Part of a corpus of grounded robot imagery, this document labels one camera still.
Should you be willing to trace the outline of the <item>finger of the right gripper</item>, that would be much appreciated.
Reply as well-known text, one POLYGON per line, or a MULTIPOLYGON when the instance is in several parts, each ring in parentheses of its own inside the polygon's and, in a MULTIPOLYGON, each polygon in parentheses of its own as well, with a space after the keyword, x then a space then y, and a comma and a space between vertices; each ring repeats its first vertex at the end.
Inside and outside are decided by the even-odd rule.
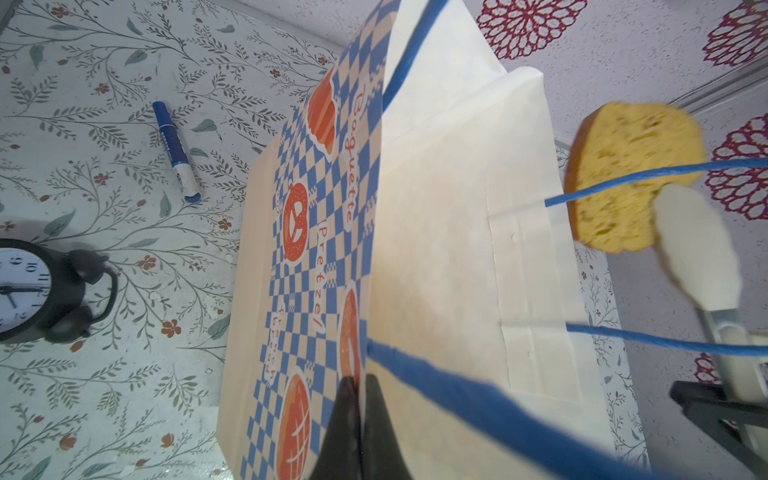
POLYGON ((686 381, 674 382, 669 395, 682 408, 688 420, 753 474, 767 476, 767 461, 748 445, 745 434, 730 427, 733 422, 738 426, 766 429, 766 404, 731 401, 722 386, 686 381))

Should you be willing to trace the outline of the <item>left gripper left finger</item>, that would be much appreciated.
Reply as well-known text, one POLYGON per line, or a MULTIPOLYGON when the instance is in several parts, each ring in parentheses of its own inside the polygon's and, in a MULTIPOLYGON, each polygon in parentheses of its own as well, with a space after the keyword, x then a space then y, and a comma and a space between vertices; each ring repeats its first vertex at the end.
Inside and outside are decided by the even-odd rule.
POLYGON ((358 388, 353 377, 339 385, 320 454, 311 480, 355 480, 362 478, 361 414, 358 388))

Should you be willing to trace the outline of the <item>blue checkered paper bag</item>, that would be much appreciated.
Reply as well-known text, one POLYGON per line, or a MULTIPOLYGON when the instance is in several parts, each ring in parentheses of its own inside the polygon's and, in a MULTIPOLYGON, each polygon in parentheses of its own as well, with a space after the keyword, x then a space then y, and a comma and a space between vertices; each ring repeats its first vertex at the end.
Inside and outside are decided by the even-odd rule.
POLYGON ((381 1, 253 162, 217 440, 310 479, 344 377, 412 479, 648 479, 617 459, 540 71, 460 1, 381 1))

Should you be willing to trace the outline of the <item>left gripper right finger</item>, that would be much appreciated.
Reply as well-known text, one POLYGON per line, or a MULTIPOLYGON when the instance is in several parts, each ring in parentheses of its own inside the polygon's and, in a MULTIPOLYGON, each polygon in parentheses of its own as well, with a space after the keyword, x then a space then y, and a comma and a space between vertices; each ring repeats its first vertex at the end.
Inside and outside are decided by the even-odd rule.
POLYGON ((360 458, 363 479, 412 479, 391 423, 380 382, 372 374, 367 374, 365 380, 360 458))

